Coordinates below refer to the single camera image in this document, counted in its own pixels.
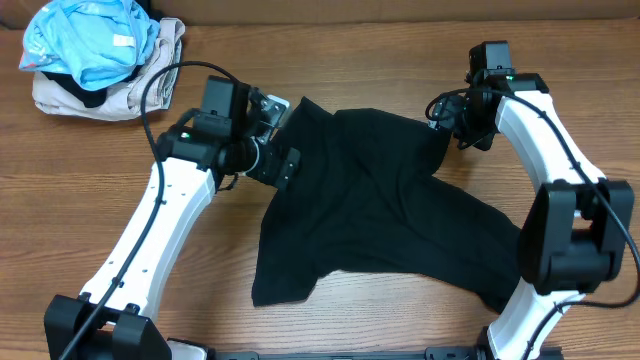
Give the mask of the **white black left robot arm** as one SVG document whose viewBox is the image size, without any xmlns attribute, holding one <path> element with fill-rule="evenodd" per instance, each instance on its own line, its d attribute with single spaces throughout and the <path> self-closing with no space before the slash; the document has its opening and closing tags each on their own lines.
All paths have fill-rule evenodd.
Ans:
<svg viewBox="0 0 640 360">
<path fill-rule="evenodd" d="M 212 349 L 165 338 L 155 325 L 166 282 L 222 180 L 241 173 L 283 189 L 300 154 L 278 154 L 272 135 L 288 101 L 256 87 L 213 79 L 199 107 L 153 141 L 151 176 L 129 223 L 75 297 L 57 295 L 44 326 L 53 359 L 207 360 Z"/>
</svg>

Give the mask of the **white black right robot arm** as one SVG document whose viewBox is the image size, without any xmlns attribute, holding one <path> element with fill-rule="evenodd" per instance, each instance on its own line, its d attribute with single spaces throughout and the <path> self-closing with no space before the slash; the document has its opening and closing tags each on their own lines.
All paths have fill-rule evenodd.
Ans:
<svg viewBox="0 0 640 360">
<path fill-rule="evenodd" d="M 573 307 L 599 307 L 588 295 L 618 276 L 626 251 L 639 255 L 629 232 L 634 192 L 581 152 L 540 75 L 482 72 L 468 83 L 433 99 L 426 117 L 461 149 L 502 134 L 536 192 L 517 243 L 519 283 L 481 349 L 489 359 L 559 358 L 543 347 L 556 324 Z"/>
</svg>

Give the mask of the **black t-shirt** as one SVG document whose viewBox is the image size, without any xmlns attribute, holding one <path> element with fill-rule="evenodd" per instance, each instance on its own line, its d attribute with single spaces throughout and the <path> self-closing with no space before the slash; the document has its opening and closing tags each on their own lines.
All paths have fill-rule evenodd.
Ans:
<svg viewBox="0 0 640 360">
<path fill-rule="evenodd" d="M 302 99 L 273 140 L 301 160 L 261 223 L 254 305 L 304 301 L 342 270 L 422 274 L 502 311 L 520 277 L 519 228 L 436 177 L 449 139 L 384 111 Z"/>
</svg>

